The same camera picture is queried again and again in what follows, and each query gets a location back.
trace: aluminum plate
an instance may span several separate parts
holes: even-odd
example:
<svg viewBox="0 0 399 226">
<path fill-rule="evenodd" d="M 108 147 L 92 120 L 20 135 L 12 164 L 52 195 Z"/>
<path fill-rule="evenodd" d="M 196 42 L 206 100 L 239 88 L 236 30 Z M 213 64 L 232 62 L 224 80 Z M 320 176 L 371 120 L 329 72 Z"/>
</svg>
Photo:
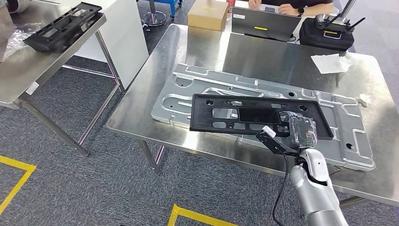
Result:
<svg viewBox="0 0 399 226">
<path fill-rule="evenodd" d="M 318 101 L 334 134 L 333 140 L 319 140 L 316 146 L 327 163 L 363 171 L 375 168 L 359 104 L 354 98 L 176 64 L 154 104 L 152 117 L 189 128 L 195 93 Z M 211 134 L 266 149 L 253 135 Z"/>
</svg>

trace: black cable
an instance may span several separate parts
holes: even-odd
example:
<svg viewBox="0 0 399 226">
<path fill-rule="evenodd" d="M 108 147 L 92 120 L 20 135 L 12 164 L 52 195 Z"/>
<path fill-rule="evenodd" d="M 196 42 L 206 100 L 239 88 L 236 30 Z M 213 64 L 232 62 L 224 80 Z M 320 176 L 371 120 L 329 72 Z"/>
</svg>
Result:
<svg viewBox="0 0 399 226">
<path fill-rule="evenodd" d="M 292 37 L 294 38 L 294 40 L 288 40 L 288 41 L 295 41 L 296 40 L 296 37 L 294 35 L 292 35 Z"/>
<path fill-rule="evenodd" d="M 286 161 L 286 175 L 284 176 L 283 184 L 281 185 L 279 195 L 277 195 L 277 199 L 276 199 L 276 202 L 274 203 L 273 211 L 271 213 L 271 216 L 273 217 L 274 222 L 276 222 L 279 226 L 284 226 L 284 224 L 282 224 L 281 222 L 279 222 L 279 220 L 276 219 L 276 216 L 274 215 L 274 213 L 276 211 L 277 204 L 279 203 L 280 196 L 283 193 L 284 185 L 286 184 L 286 180 L 287 180 L 287 176 L 288 176 L 288 159 L 284 152 L 283 152 L 283 156 Z"/>
</svg>

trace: black plastic frame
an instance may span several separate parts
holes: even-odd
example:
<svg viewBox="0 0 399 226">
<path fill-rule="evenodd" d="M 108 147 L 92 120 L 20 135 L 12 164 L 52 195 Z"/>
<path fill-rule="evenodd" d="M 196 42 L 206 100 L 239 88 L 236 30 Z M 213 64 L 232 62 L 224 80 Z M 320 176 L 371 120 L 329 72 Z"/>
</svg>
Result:
<svg viewBox="0 0 399 226">
<path fill-rule="evenodd" d="M 101 9 L 101 6 L 82 2 L 25 39 L 24 43 L 38 52 L 64 52 L 103 15 L 99 13 Z"/>
<path fill-rule="evenodd" d="M 214 118 L 214 108 L 235 109 L 237 111 L 237 118 Z M 276 132 L 277 137 L 288 137 L 289 131 L 281 131 L 281 129 L 279 131 L 279 126 L 287 128 L 289 126 L 288 122 L 280 120 L 279 114 L 283 111 L 292 111 L 305 117 L 313 118 L 316 122 L 318 139 L 331 140 L 334 137 L 317 101 L 207 94 L 194 94 L 192 96 L 190 130 L 256 135 L 260 129 L 250 128 L 250 124 L 256 124 L 259 126 L 269 126 Z M 275 120 L 275 116 L 271 116 L 273 114 L 278 114 L 278 121 Z M 224 122 L 226 127 L 216 128 L 213 126 L 214 122 Z M 239 123 L 241 129 L 235 129 L 235 123 Z"/>
</svg>

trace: wristwatch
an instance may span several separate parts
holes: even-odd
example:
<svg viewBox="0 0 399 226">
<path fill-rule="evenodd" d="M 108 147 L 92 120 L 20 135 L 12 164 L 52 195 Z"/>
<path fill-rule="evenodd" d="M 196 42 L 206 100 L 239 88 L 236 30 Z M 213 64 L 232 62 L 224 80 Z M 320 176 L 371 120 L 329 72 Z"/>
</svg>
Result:
<svg viewBox="0 0 399 226">
<path fill-rule="evenodd" d="M 302 16 L 305 13 L 305 9 L 304 8 L 298 8 L 298 16 Z"/>
</svg>

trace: laptop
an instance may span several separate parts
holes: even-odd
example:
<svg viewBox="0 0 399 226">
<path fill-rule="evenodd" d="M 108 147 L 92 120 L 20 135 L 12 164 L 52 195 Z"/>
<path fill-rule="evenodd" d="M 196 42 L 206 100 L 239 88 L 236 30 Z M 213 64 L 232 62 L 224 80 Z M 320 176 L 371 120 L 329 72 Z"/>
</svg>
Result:
<svg viewBox="0 0 399 226">
<path fill-rule="evenodd" d="M 300 21 L 299 16 L 233 7 L 231 31 L 266 39 L 289 41 Z"/>
</svg>

